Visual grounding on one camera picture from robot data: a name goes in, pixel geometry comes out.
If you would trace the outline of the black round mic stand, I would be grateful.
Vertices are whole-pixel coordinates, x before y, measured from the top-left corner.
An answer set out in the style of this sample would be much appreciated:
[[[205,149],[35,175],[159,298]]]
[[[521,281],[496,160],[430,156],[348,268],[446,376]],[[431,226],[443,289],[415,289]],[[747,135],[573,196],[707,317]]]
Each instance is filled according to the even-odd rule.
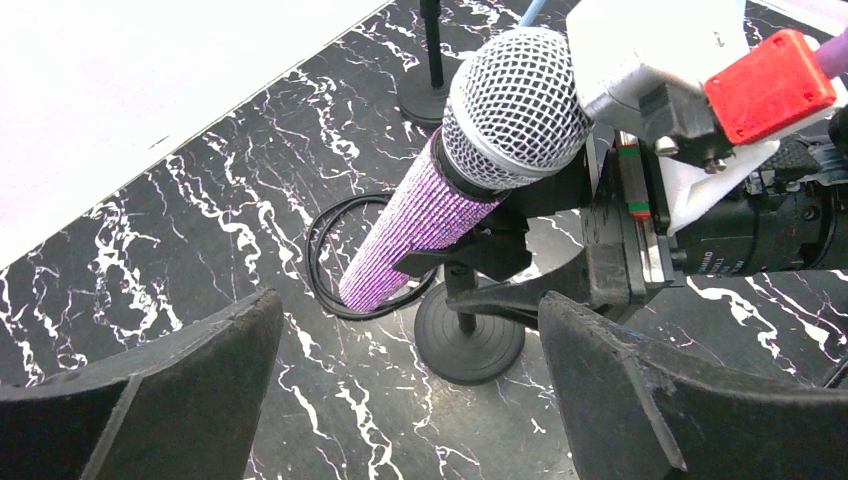
[[[401,115],[413,125],[435,129],[442,124],[450,85],[461,63],[443,56],[440,33],[441,2],[421,0],[427,60],[408,69],[397,81],[396,101]]]
[[[455,244],[416,247],[396,263],[412,276],[444,271],[444,285],[425,295],[414,322],[415,345],[432,373],[458,385],[492,381],[517,360],[526,329],[537,329],[544,293],[589,298],[584,253],[534,280],[510,279],[532,261],[528,219],[582,206],[591,193],[587,172],[562,171],[514,191]]]

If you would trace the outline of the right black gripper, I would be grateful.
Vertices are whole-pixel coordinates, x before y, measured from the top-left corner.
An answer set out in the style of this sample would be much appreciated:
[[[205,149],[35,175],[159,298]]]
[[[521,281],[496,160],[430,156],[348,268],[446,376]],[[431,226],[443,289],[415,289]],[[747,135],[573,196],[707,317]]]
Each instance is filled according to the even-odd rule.
[[[448,308],[535,327],[541,299],[555,292],[612,321],[627,322],[677,279],[672,242],[657,232],[651,212],[651,154],[636,136],[616,132],[593,198],[581,210],[582,250],[523,283],[453,288]]]

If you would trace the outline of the light blue music stand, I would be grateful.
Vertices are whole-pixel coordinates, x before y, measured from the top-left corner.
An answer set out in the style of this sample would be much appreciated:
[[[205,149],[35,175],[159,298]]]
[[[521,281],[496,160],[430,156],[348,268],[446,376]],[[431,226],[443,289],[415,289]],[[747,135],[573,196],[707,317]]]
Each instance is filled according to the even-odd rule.
[[[522,14],[518,25],[520,27],[532,26],[537,16],[539,15],[541,9],[546,5],[546,3],[547,0],[532,0],[526,8],[525,12]]]

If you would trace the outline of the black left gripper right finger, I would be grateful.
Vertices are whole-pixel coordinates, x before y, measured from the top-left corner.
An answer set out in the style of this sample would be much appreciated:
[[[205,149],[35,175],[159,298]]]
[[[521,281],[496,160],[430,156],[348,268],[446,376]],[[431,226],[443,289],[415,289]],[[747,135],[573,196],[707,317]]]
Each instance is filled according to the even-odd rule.
[[[843,479],[847,393],[709,363],[556,292],[538,327],[582,479]]]

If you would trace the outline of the purple glitter microphone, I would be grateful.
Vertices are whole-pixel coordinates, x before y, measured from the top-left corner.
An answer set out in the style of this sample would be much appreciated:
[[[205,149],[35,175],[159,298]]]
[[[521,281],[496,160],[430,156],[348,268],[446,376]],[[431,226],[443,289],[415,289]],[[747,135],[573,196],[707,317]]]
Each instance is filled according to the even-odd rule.
[[[511,191],[563,170],[593,128],[578,102],[565,34],[504,31],[466,57],[441,126],[410,166],[339,282],[343,304],[369,313],[410,275],[410,251],[456,244]]]

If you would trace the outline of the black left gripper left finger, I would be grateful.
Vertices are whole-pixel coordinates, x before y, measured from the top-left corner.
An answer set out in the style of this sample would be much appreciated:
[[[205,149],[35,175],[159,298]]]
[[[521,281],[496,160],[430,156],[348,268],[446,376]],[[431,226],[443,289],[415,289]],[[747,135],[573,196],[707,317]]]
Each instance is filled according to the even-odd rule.
[[[282,334],[262,290],[33,387],[1,390],[5,479],[238,479]]]

